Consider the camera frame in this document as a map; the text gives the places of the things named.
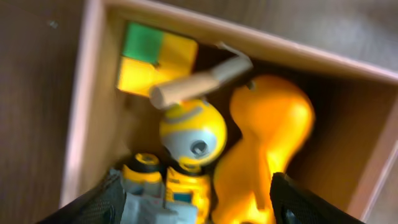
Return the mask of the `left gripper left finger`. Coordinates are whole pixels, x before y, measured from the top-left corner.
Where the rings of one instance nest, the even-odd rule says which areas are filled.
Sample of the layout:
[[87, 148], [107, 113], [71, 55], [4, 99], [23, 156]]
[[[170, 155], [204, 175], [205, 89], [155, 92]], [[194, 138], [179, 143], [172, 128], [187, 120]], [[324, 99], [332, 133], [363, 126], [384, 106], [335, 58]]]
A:
[[96, 187], [38, 224], [120, 224], [125, 202], [120, 175], [110, 174]]

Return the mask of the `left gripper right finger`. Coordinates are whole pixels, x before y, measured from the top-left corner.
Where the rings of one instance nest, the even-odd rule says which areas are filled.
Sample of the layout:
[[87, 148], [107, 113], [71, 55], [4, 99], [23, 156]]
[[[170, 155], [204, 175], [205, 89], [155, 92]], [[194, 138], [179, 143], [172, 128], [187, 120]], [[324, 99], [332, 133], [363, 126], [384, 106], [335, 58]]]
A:
[[272, 176], [270, 198], [276, 224], [364, 224], [282, 172]]

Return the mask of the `yellow grey toy truck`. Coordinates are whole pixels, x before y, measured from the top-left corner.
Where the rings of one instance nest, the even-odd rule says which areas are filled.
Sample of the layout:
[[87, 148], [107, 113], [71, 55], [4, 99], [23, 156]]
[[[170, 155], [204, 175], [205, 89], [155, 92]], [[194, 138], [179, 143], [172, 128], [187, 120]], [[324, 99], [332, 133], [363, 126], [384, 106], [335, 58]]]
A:
[[165, 167], [153, 154], [137, 153], [121, 169], [126, 202], [121, 223], [206, 224], [211, 180], [200, 167]]

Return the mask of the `orange toy dinosaur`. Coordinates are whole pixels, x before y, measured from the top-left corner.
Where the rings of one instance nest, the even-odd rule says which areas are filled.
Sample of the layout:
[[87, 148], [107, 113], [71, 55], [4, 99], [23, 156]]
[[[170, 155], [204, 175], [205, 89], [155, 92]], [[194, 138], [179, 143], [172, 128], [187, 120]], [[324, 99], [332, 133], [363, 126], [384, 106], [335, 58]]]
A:
[[229, 107], [241, 138], [215, 167], [214, 223], [274, 223], [270, 187], [276, 172], [308, 139], [315, 112], [308, 96], [287, 79], [261, 75], [237, 88]]

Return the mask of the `yellow ball with eyes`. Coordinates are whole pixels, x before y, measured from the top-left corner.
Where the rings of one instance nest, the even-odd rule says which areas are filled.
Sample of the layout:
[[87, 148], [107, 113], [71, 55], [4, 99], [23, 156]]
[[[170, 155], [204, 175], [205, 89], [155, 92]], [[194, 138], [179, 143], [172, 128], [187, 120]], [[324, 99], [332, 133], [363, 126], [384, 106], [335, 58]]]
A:
[[204, 100], [189, 100], [165, 110], [160, 140], [184, 172], [199, 173], [223, 152], [227, 126], [220, 112]]

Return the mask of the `white rattle drum toy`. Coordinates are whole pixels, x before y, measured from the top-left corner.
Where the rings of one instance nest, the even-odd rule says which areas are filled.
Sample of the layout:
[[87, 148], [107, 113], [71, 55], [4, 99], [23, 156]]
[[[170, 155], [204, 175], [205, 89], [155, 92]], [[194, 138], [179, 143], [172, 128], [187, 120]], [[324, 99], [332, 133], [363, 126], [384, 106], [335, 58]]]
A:
[[235, 56], [187, 78], [178, 78], [153, 86], [149, 93], [151, 104], [157, 109], [163, 109], [181, 101], [205, 95], [253, 68], [252, 61], [246, 54], [223, 42], [218, 43], [217, 46], [234, 53]]

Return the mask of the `colourful puzzle cube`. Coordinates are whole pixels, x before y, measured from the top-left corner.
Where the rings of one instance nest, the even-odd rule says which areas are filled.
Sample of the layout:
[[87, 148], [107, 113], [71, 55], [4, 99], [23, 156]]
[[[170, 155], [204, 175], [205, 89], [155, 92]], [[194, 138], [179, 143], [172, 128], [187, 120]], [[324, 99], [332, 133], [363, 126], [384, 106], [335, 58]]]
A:
[[128, 22], [116, 88], [148, 97], [154, 85], [189, 76], [197, 52], [193, 39]]

